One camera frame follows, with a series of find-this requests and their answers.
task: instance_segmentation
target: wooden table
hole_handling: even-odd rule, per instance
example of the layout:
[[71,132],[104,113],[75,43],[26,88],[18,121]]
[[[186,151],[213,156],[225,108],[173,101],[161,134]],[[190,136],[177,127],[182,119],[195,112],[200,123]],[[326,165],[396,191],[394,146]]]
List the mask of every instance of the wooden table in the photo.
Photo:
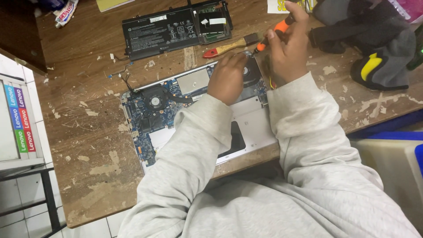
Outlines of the wooden table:
[[[228,3],[233,40],[135,61],[128,68],[129,83],[144,85],[205,64],[204,51],[263,31],[286,17],[267,14],[262,0]],[[119,100],[127,88],[118,77],[106,77],[128,63],[110,59],[110,53],[118,57],[124,53],[121,20],[185,4],[184,0],[138,0],[100,13],[95,1],[80,1],[74,18],[62,29],[54,27],[52,15],[37,19],[46,64],[54,70],[49,70],[48,80],[37,76],[36,85],[68,227],[118,213],[137,201],[136,187],[143,173]],[[311,19],[312,26],[320,23]],[[340,124],[347,133],[423,108],[422,67],[411,73],[409,90],[370,91],[349,76],[352,62],[360,57],[353,49],[331,55],[310,47],[309,54],[308,69],[318,87],[338,102]],[[217,166],[214,178],[278,156],[278,145],[268,146]]]

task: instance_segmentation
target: black metal frame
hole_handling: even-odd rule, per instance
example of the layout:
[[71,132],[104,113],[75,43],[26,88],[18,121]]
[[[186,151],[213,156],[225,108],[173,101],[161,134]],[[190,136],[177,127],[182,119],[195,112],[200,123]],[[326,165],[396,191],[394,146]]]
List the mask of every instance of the black metal frame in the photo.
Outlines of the black metal frame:
[[13,175],[13,176],[0,178],[0,182],[3,182],[3,181],[17,179],[17,178],[21,178],[21,177],[25,177],[25,176],[29,176],[29,175],[33,175],[33,174],[41,174],[41,180],[43,182],[43,188],[44,188],[44,196],[46,198],[43,201],[35,202],[35,203],[32,203],[32,204],[21,206],[19,208],[14,208],[14,209],[11,209],[11,210],[8,210],[8,211],[5,211],[5,212],[1,212],[0,216],[6,216],[6,215],[9,215],[9,214],[18,212],[18,211],[22,211],[22,210],[32,208],[32,207],[46,203],[47,204],[47,210],[48,210],[48,213],[49,213],[49,216],[50,216],[50,223],[51,223],[52,231],[50,233],[48,233],[47,235],[43,236],[42,238],[48,238],[48,237],[56,234],[57,232],[61,231],[63,228],[65,228],[66,223],[60,224],[59,216],[57,214],[56,203],[54,201],[54,194],[53,194],[52,184],[51,184],[50,175],[49,175],[49,171],[51,171],[51,170],[54,170],[54,168],[40,169],[40,170],[37,170],[37,171],[31,171],[31,172],[26,172],[26,173],[22,173],[22,174],[17,174],[17,175]]

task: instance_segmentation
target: plastic bag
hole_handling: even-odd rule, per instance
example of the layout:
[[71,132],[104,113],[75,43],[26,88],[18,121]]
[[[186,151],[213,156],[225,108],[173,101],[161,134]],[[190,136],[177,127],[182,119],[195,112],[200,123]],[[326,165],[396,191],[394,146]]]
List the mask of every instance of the plastic bag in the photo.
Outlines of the plastic bag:
[[410,23],[423,22],[422,0],[388,0]]

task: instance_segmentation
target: orange screwdriver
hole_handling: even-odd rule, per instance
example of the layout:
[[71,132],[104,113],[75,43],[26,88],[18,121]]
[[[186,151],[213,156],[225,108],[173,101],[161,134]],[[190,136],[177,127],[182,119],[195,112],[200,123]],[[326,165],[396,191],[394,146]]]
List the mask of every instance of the orange screwdriver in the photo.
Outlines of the orange screwdriver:
[[[290,2],[299,2],[299,0],[290,0]],[[295,22],[294,16],[292,15],[292,13],[289,13],[288,17],[285,18],[283,21],[281,21],[280,23],[276,24],[275,28],[273,28],[273,31],[276,33],[276,35],[278,35],[279,37],[285,33],[285,31],[289,28],[290,25],[292,25],[292,23]],[[269,45],[269,40],[266,38],[264,38],[264,40],[262,42],[260,42],[257,47],[254,49],[254,53],[257,54],[258,52],[263,51],[266,46]]]

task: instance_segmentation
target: sleeve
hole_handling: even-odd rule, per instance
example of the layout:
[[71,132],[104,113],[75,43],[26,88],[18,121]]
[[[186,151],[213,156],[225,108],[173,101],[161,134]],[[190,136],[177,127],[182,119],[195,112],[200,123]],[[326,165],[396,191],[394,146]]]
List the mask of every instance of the sleeve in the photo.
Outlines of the sleeve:
[[178,237],[188,209],[213,175],[217,155],[231,147],[232,110],[205,94],[180,110],[176,132],[137,188],[137,204],[119,237]]
[[419,237],[378,173],[361,163],[338,124],[338,104],[310,72],[267,97],[292,195],[353,237],[358,229],[372,237]]

